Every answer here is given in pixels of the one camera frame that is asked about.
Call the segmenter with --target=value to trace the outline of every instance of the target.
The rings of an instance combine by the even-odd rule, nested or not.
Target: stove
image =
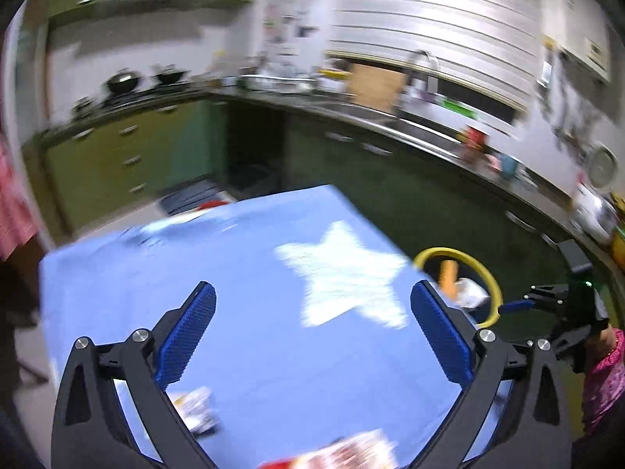
[[[171,95],[173,93],[184,93],[191,89],[191,83],[179,82],[174,84],[158,84],[147,90],[138,92],[124,93],[123,95],[111,95],[102,102],[102,109],[120,109],[129,104],[153,100],[163,95]]]

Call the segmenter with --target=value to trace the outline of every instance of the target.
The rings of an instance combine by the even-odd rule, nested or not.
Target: yellow ring
[[[467,266],[471,266],[480,278],[485,282],[488,293],[491,295],[491,312],[488,315],[486,321],[477,325],[478,328],[489,328],[499,319],[499,307],[503,304],[503,297],[501,295],[501,289],[495,280],[495,277],[491,275],[491,272],[475,258],[470,255],[461,252],[460,250],[449,249],[446,247],[432,247],[425,249],[417,257],[414,258],[414,265],[423,269],[424,264],[429,258],[436,258],[444,256],[446,258],[456,259],[465,263]]]

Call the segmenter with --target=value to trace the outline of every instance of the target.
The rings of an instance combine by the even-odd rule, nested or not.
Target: kitchen sink
[[[347,102],[320,102],[315,104],[315,107],[338,112],[370,122],[379,122],[381,120],[386,120],[391,116],[388,113],[376,111],[376,109],[371,109],[365,106],[357,106],[356,104],[348,104]]]
[[[427,144],[436,146],[437,148],[443,149],[452,154],[457,153],[457,148],[460,145],[460,141],[454,139],[453,137],[449,137],[446,134],[428,129],[423,125],[412,123],[407,120],[388,119],[379,123],[389,129],[401,132],[402,134],[407,134],[408,136],[416,137]]]

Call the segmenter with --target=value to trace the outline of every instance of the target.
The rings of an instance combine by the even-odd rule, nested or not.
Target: cutting board
[[[405,74],[385,68],[368,65],[351,66],[348,93],[353,93],[353,102],[378,111],[393,112],[393,104],[404,87]]]

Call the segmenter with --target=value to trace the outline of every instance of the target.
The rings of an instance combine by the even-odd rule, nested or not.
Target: star pattern
[[[352,309],[387,328],[407,325],[391,283],[408,259],[368,250],[347,222],[333,222],[318,245],[287,243],[276,254],[306,279],[303,326],[319,326]]]

